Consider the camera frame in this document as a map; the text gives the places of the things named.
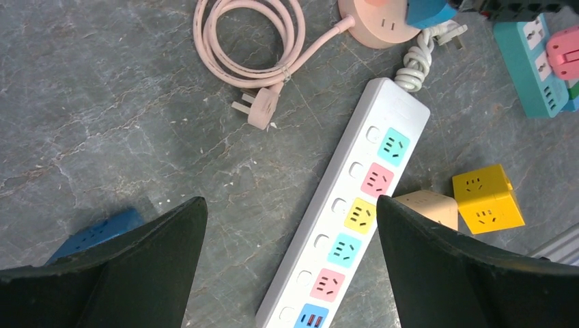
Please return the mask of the teal power strip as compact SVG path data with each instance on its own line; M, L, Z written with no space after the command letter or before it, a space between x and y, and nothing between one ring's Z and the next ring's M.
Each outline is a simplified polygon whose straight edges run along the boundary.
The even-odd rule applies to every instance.
M494 38L528 118L553 118L569 100L547 56L551 34L544 15L529 22L496 23Z

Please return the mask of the yellow cube socket adapter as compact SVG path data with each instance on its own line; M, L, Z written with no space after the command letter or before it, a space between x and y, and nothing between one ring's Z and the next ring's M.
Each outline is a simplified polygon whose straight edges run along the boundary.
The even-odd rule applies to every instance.
M525 225L503 166L495 164L452 177L458 210L472 234Z

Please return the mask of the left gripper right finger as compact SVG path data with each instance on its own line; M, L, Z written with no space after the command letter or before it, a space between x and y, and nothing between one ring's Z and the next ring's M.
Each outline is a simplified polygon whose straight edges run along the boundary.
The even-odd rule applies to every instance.
M578 267L488 245L387 195L376 210L402 327L578 326Z

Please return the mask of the beige cube socket adapter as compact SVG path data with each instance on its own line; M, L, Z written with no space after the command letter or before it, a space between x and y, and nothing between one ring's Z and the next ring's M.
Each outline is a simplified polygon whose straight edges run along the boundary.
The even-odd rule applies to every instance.
M419 190L397 196L395 200L432 221L458 231L458 205L452 197Z

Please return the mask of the pink adapter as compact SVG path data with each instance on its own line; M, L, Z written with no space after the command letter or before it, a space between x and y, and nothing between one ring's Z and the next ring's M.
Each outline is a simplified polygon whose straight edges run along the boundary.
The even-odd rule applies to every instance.
M565 81L578 78L578 26L552 34L546 51L555 75Z

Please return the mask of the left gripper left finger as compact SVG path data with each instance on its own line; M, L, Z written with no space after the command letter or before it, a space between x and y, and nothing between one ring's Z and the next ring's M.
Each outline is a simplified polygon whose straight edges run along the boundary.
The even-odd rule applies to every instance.
M180 327L208 222L202 197L44 266L1 272L2 327Z

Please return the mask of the small blue plug adapter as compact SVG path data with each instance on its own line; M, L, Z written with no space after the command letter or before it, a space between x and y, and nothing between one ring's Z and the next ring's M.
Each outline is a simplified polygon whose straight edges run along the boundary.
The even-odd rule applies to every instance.
M408 0L406 24L427 29L451 20L458 10L446 0Z

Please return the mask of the blue cube socket adapter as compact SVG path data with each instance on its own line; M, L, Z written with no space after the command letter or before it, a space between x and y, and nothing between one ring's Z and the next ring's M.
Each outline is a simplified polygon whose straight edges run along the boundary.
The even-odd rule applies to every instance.
M144 220L135 208L129 208L112 215L108 219L95 223L71 235L61 247L48 259L46 265L57 259L84 251L112 238L129 232L144 224Z

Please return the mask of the pink round socket hub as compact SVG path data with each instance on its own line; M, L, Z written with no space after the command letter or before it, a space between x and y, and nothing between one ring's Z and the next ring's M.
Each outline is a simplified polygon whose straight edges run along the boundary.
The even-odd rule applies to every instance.
M338 0L342 18L352 17L348 31L371 49L387 49L413 39L420 29L406 23L407 0Z

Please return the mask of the white multicolour power strip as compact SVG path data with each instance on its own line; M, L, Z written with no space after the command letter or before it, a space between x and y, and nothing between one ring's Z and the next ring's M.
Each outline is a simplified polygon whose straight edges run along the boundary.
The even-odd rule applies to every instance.
M258 327L329 327L429 109L387 78L366 85L256 313Z

